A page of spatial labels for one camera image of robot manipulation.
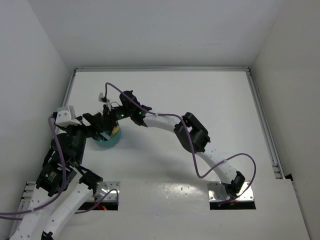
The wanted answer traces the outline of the yellow highlighter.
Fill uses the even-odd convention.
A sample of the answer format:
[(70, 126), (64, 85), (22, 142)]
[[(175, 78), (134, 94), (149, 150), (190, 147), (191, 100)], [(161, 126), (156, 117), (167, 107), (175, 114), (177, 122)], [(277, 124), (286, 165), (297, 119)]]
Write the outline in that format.
[(110, 135), (115, 136), (118, 133), (119, 129), (120, 129), (119, 126), (114, 127)]

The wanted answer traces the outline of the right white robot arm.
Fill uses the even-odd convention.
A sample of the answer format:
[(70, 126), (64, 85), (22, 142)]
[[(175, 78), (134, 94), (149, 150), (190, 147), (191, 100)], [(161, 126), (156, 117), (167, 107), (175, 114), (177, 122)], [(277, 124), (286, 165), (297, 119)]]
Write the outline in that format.
[(232, 167), (228, 160), (217, 154), (211, 146), (208, 130), (190, 112), (179, 116), (173, 113), (155, 113), (148, 106), (142, 105), (132, 91), (119, 95), (121, 105), (112, 107), (107, 94), (99, 101), (104, 103), (103, 116), (113, 122), (130, 118), (136, 125), (157, 128), (175, 134), (182, 147), (192, 154), (195, 173), (203, 179), (215, 172), (226, 194), (235, 199), (245, 182), (244, 175)]

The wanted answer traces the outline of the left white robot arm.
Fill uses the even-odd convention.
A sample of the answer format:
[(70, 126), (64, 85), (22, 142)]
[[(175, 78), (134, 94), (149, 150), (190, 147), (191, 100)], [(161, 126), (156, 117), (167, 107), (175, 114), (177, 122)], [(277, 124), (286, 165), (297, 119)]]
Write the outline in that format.
[(99, 191), (103, 178), (82, 167), (85, 145), (93, 135), (81, 116), (61, 110), (48, 118), (55, 134), (35, 182), (27, 212), (12, 240), (56, 240), (81, 205)]

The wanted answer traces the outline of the teal round organizer container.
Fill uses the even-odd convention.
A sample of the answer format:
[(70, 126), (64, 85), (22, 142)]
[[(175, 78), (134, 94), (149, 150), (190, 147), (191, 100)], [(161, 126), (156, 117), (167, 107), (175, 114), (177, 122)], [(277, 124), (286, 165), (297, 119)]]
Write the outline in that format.
[(113, 148), (120, 141), (122, 132), (121, 132), (120, 126), (119, 126), (119, 131), (117, 132), (116, 135), (111, 135), (112, 130), (106, 130), (102, 133), (99, 133), (93, 136), (92, 139), (99, 147), (107, 148), (107, 149)]

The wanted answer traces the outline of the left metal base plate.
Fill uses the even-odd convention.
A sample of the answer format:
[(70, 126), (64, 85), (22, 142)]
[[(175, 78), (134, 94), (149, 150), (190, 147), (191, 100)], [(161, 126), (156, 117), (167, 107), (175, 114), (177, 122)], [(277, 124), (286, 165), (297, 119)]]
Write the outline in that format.
[(101, 181), (97, 185), (96, 198), (102, 203), (117, 203), (120, 194), (119, 181)]

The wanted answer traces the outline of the metal base plate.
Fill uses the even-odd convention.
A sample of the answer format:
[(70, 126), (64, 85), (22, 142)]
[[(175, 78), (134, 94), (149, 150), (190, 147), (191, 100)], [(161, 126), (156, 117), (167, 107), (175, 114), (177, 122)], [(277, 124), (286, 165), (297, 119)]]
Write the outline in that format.
[(96, 198), (102, 203), (117, 203), (120, 194), (119, 181), (101, 181), (97, 185)]
[[(207, 183), (208, 198), (210, 203), (219, 203), (229, 199), (225, 187), (220, 181), (209, 181)], [(236, 201), (249, 202), (254, 201), (254, 193), (249, 181), (245, 181), (242, 185)]]

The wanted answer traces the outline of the aluminium table frame rail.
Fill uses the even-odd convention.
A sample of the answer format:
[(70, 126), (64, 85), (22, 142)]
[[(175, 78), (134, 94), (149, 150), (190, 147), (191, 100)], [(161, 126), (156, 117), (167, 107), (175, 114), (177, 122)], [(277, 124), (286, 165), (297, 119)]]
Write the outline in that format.
[(65, 104), (95, 113), (99, 93), (112, 100), (133, 90), (155, 112), (192, 112), (208, 129), (215, 151), (252, 181), (245, 198), (255, 209), (212, 210), (208, 182), (172, 133), (121, 122), (122, 138), (105, 150), (88, 141), (84, 166), (120, 182), (117, 210), (73, 216), (61, 240), (305, 240), (293, 186), (277, 179), (261, 105), (247, 68), (92, 68), (78, 70)]

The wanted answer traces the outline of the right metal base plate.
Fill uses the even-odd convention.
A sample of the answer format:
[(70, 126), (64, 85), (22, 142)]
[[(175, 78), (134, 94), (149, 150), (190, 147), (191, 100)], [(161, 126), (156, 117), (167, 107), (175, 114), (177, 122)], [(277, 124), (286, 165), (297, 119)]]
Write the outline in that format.
[[(225, 187), (220, 181), (209, 181), (207, 183), (208, 198), (210, 203), (219, 203), (229, 199)], [(254, 201), (254, 193), (249, 181), (245, 181), (242, 185), (236, 201), (249, 202)]]

